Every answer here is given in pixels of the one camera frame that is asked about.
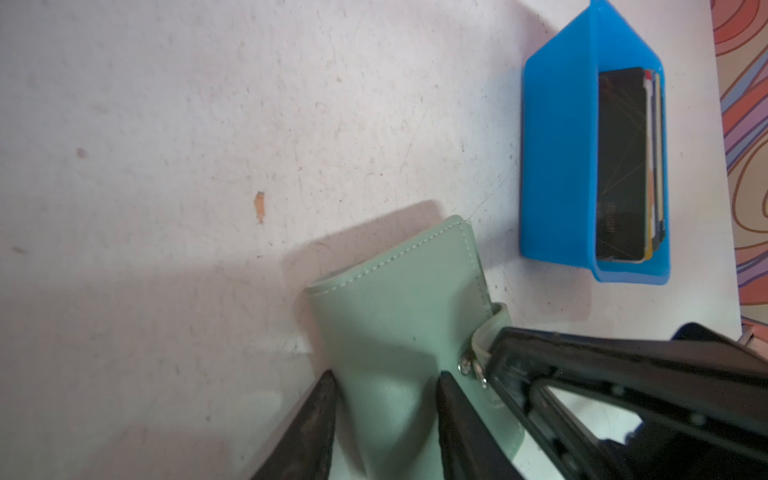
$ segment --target scratched tabletop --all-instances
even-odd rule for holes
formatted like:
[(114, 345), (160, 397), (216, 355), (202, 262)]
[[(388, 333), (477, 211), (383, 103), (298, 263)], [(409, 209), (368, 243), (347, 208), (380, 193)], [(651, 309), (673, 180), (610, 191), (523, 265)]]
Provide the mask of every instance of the scratched tabletop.
[(303, 286), (450, 214), (516, 325), (737, 337), (710, 3), (615, 5), (667, 76), (661, 287), (519, 255), (521, 69), (586, 0), (3, 2), (0, 478), (248, 478), (327, 366)]

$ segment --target black card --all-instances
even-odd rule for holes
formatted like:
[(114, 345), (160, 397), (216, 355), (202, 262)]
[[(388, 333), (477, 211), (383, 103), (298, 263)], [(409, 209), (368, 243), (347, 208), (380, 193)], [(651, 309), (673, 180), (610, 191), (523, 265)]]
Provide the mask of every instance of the black card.
[(606, 71), (599, 77), (599, 260), (641, 262), (647, 226), (647, 96), (645, 70)]

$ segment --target wallet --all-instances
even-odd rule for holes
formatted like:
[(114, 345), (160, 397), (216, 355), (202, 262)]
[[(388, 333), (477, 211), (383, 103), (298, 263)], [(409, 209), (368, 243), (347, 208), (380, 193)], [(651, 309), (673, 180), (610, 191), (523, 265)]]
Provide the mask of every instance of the wallet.
[(512, 460), (525, 431), (491, 389), (458, 372), (469, 349), (483, 366), (495, 333), (511, 325), (506, 307), (491, 303), (461, 217), (305, 291), (369, 478), (443, 478), (435, 405), (442, 370)]

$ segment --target blue plastic container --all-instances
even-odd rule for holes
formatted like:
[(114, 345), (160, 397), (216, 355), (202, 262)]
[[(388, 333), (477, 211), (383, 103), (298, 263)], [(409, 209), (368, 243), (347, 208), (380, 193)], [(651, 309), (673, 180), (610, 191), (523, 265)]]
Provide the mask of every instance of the blue plastic container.
[(661, 61), (606, 0), (592, 0), (526, 62), (520, 249), (532, 259), (588, 268), (601, 282), (662, 285), (670, 275), (666, 125), (667, 237), (643, 263), (595, 257), (598, 72), (632, 67), (658, 72), (664, 98)]

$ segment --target colorful wallpaper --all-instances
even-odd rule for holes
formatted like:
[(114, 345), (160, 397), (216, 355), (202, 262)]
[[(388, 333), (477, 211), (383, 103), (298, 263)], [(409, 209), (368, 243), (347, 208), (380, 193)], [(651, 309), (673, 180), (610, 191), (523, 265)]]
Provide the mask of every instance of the colorful wallpaper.
[(710, 0), (742, 323), (768, 340), (768, 0)]

